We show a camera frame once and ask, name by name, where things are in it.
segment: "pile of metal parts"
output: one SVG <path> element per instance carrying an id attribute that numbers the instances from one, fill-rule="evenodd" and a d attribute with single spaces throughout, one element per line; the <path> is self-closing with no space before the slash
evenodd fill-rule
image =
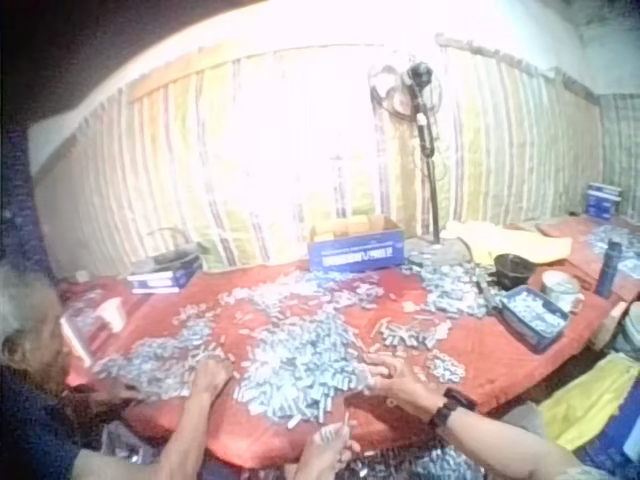
<path id="1" fill-rule="evenodd" d="M 428 348 L 436 345 L 449 335 L 451 322 L 448 320 L 427 330 L 420 329 L 417 322 L 410 325 L 382 322 L 378 333 L 382 336 L 382 343 L 387 347 Z"/>
<path id="2" fill-rule="evenodd" d="M 336 478 L 480 480 L 484 470 L 441 441 L 430 447 L 390 449 L 351 461 Z"/>
<path id="3" fill-rule="evenodd" d="M 102 359 L 94 371 L 100 378 L 118 377 L 150 399 L 188 396 L 199 359 L 205 354 L 225 357 L 220 346 L 210 340 L 216 312 L 206 310 L 205 304 L 182 309 L 174 319 L 182 326 L 177 335 L 145 338 L 127 354 Z"/>
<path id="4" fill-rule="evenodd" d="M 427 290 L 424 310 L 445 312 L 450 315 L 471 315 L 484 317 L 489 306 L 478 287 L 478 277 L 482 276 L 491 293 L 499 298 L 502 290 L 495 284 L 490 274 L 495 270 L 489 266 L 477 266 L 472 262 L 455 265 L 422 266 L 405 265 L 402 270 L 407 275 L 419 275 Z"/>
<path id="5" fill-rule="evenodd" d="M 545 336 L 558 333 L 565 326 L 565 321 L 544 307 L 544 300 L 528 292 L 514 297 L 507 297 L 505 304 L 520 319 Z"/>
<path id="6" fill-rule="evenodd" d="M 320 303 L 334 308 L 359 305 L 365 309 L 376 307 L 375 300 L 384 294 L 377 285 L 376 274 L 340 272 L 301 272 L 282 275 L 274 282 L 262 283 L 252 288 L 234 288 L 219 295 L 221 305 L 233 305 L 246 300 L 273 320 L 284 320 L 284 308 L 305 303 Z"/>
<path id="7" fill-rule="evenodd" d="M 246 371 L 234 392 L 251 415 L 288 422 L 289 428 L 301 420 L 324 423 L 336 395 L 369 383 L 351 348 L 352 331 L 330 307 L 273 323 L 252 335 L 258 342 L 241 364 Z"/>
<path id="8" fill-rule="evenodd" d="M 427 354 L 427 367 L 440 383 L 460 383 L 466 375 L 464 365 L 436 349 Z"/>
<path id="9" fill-rule="evenodd" d="M 618 268 L 633 278 L 640 278 L 640 235 L 626 228 L 602 225 L 588 237 L 591 249 L 597 255 L 604 255 L 609 240 L 622 244 L 622 259 Z"/>

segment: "hand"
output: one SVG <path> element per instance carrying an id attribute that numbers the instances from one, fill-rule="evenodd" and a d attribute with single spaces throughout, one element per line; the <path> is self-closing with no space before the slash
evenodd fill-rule
<path id="1" fill-rule="evenodd" d="M 389 355 L 365 355 L 372 377 L 369 393 L 383 395 L 407 412 L 426 419 L 444 402 L 442 396 L 422 382 L 404 359 Z"/>
<path id="2" fill-rule="evenodd" d="M 145 400 L 145 396 L 136 387 L 117 378 L 102 383 L 102 389 L 89 394 L 89 401 L 94 411 L 127 407 L 131 403 Z"/>
<path id="3" fill-rule="evenodd" d="M 232 365 L 228 360 L 203 357 L 191 385 L 191 396 L 206 395 L 213 401 L 231 378 Z"/>
<path id="4" fill-rule="evenodd" d="M 307 440 L 296 469 L 296 479 L 328 480 L 344 468 L 360 445 L 351 440 L 355 422 L 334 423 L 318 430 Z"/>

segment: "blue cardboard box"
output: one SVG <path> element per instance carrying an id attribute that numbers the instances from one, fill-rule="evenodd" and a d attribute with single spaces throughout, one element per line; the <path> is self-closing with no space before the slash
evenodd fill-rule
<path id="1" fill-rule="evenodd" d="M 612 195 L 614 197 L 619 197 L 622 195 L 622 189 L 618 187 L 614 187 L 613 185 L 606 185 L 604 183 L 589 183 L 587 187 L 587 192 L 597 192 L 604 193 L 606 195 Z"/>
<path id="2" fill-rule="evenodd" d="M 587 190 L 586 213 L 590 217 L 610 220 L 618 209 L 620 197 L 596 190 Z"/>
<path id="3" fill-rule="evenodd" d="M 186 287 L 198 270 L 202 259 L 194 255 L 170 270 L 127 276 L 132 293 L 177 293 Z"/>
<path id="4" fill-rule="evenodd" d="M 313 271 L 364 272 L 403 263 L 404 232 L 383 215 L 358 215 L 311 229 Z"/>

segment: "black bowl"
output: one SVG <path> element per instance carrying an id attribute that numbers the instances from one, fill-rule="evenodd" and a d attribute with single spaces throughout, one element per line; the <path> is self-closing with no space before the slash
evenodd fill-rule
<path id="1" fill-rule="evenodd" d="M 525 285 L 536 265 L 526 258 L 511 253 L 502 253 L 493 259 L 496 266 L 496 280 L 504 290 L 513 290 L 520 285 Z"/>

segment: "wristwatch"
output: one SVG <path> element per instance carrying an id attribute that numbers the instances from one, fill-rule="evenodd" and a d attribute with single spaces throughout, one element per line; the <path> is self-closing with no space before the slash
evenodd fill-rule
<path id="1" fill-rule="evenodd" d="M 440 408 L 433 414 L 429 425 L 437 430 L 444 427 L 449 421 L 451 414 L 458 408 L 462 407 L 467 410 L 474 411 L 476 409 L 476 402 L 473 399 L 459 390 L 454 388 L 447 388 L 444 392 L 444 397 L 447 399 Z"/>

